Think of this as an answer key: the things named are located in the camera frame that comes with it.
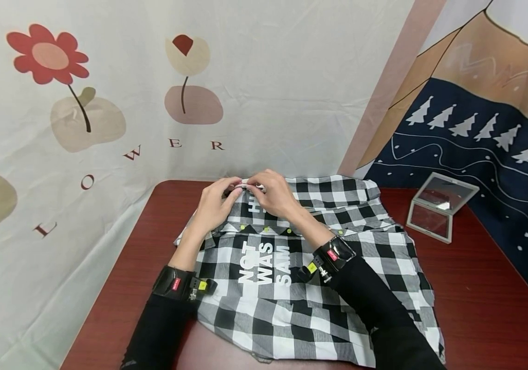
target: yellow button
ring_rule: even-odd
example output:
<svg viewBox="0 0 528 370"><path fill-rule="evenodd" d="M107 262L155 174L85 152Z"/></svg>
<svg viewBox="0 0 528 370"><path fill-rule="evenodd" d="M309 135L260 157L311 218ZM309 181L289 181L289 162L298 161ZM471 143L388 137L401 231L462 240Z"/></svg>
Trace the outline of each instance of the yellow button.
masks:
<svg viewBox="0 0 528 370"><path fill-rule="evenodd" d="M317 266L315 266L315 264L313 262L311 262L308 266L307 266L307 270L309 270L310 273L314 273L315 270L317 270Z"/></svg>

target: white backdrop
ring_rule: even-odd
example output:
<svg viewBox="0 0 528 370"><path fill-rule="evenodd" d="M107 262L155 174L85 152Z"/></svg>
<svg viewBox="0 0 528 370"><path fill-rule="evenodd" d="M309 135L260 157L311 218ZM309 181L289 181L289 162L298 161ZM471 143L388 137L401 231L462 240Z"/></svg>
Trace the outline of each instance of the white backdrop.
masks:
<svg viewBox="0 0 528 370"><path fill-rule="evenodd" d="M155 184L337 172L412 5L0 0L0 369L60 367Z"/></svg>

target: black sleeve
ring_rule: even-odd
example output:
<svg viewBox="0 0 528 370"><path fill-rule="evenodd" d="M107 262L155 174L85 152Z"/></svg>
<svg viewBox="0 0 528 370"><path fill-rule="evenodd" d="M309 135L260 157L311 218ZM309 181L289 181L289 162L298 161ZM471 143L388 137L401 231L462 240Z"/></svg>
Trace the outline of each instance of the black sleeve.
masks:
<svg viewBox="0 0 528 370"><path fill-rule="evenodd" d="M194 305L152 294L124 355L123 370L167 370L173 366Z"/></svg>
<svg viewBox="0 0 528 370"><path fill-rule="evenodd" d="M371 334L377 370L444 370L438 356L416 328L404 305L361 257L330 280L354 308Z"/></svg>

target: tan mountain shape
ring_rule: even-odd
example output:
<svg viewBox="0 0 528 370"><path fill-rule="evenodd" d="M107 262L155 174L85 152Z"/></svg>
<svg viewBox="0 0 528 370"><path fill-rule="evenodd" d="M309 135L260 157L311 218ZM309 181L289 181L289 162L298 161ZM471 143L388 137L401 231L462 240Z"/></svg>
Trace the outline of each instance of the tan mountain shape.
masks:
<svg viewBox="0 0 528 370"><path fill-rule="evenodd" d="M432 77L528 117L528 45L479 13L452 40Z"/></svg>

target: red label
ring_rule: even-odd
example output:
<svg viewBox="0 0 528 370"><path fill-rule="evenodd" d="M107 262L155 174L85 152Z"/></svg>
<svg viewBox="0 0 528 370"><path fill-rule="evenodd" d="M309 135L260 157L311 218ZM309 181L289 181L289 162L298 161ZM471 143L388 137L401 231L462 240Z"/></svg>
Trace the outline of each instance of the red label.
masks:
<svg viewBox="0 0 528 370"><path fill-rule="evenodd" d="M335 260L338 259L338 256L336 256L336 254L334 253L334 251L331 250L331 249L330 249L329 251L327 251L327 255L330 256L330 258L332 259L332 261L335 261Z"/></svg>
<svg viewBox="0 0 528 370"><path fill-rule="evenodd" d="M175 281L173 282L173 287L171 287L171 289L177 291L177 288L179 287L179 282L181 281L181 279L179 279L178 277L175 278Z"/></svg>

